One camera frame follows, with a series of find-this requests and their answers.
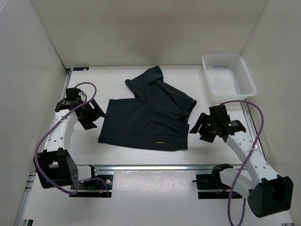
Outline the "dark navy shorts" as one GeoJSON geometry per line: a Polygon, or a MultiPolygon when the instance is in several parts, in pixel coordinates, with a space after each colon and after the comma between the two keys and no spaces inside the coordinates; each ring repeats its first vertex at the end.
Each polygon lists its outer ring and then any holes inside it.
{"type": "Polygon", "coordinates": [[[159,66],[125,84],[134,97],[109,100],[98,142],[145,150],[187,149],[188,119],[197,101],[165,83],[159,66]]]}

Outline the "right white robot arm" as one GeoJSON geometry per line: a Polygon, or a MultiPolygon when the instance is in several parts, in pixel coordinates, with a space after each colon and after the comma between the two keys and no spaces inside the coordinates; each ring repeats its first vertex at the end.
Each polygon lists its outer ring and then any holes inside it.
{"type": "Polygon", "coordinates": [[[209,108],[210,114],[202,113],[191,134],[200,134],[200,140],[213,142],[223,139],[246,169],[249,177],[240,175],[228,163],[213,167],[208,177],[197,175],[196,183],[201,190],[223,189],[228,186],[248,203],[252,213],[262,218],[287,211],[291,207],[293,182],[274,170],[253,146],[246,128],[239,120],[231,120],[225,105],[209,108]]]}

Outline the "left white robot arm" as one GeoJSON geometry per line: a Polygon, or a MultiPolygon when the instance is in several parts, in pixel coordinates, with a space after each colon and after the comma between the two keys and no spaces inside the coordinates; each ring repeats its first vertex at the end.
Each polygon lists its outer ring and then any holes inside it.
{"type": "Polygon", "coordinates": [[[43,188],[66,192],[64,186],[94,188],[101,182],[94,166],[77,166],[68,151],[75,124],[79,122],[84,130],[95,129],[94,122],[101,117],[107,115],[93,97],[87,99],[77,86],[66,89],[65,98],[55,107],[55,123],[39,141],[33,158],[43,188]]]}

